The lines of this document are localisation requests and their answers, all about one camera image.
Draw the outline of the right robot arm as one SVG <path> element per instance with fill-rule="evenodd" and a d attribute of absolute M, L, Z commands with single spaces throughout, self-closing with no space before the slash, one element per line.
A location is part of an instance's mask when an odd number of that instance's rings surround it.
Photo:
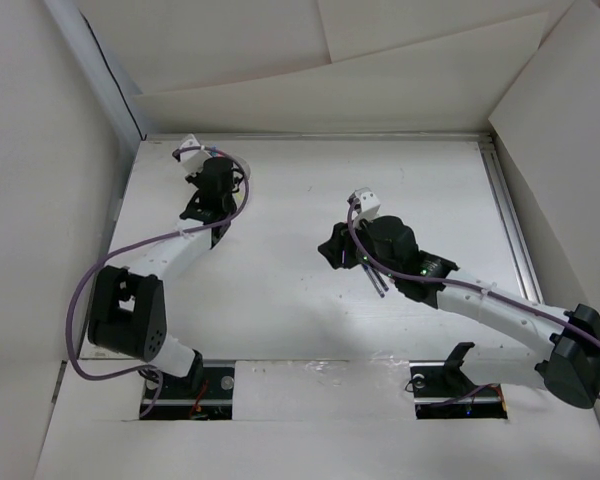
<path fill-rule="evenodd" d="M 536 304 L 501 290 L 421 249 L 395 216 L 337 223 L 317 250 L 334 270 L 362 267 L 381 291 L 395 287 L 411 301 L 471 319 L 528 349 L 522 361 L 472 363 L 465 355 L 474 342 L 458 343 L 437 371 L 447 403 L 494 383 L 540 388 L 580 409 L 600 401 L 600 314 L 593 307 Z"/>

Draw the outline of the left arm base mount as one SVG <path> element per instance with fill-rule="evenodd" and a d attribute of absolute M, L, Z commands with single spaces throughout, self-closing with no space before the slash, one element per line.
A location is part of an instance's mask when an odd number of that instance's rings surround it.
<path fill-rule="evenodd" d="M 235 363 L 210 361 L 203 379 L 191 390 L 184 378 L 165 376 L 160 395 L 141 420 L 228 421 L 233 416 Z"/>

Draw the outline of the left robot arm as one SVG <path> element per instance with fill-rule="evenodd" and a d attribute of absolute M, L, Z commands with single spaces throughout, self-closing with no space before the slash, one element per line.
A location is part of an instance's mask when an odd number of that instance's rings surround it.
<path fill-rule="evenodd" d="M 156 242 L 126 267 L 107 265 L 95 278 L 88 319 L 90 343 L 153 366 L 181 396 L 203 383 L 203 357 L 167 330 L 165 287 L 228 231 L 234 195 L 245 176 L 234 161 L 211 157 L 187 181 L 196 191 L 175 235 Z"/>

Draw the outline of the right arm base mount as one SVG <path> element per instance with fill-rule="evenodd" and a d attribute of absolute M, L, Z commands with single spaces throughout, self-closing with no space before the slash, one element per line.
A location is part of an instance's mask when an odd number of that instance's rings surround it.
<path fill-rule="evenodd" d="M 507 420 L 499 384 L 475 384 L 461 370 L 473 342 L 457 344 L 444 360 L 409 362 L 404 390 L 413 395 L 417 420 Z"/>

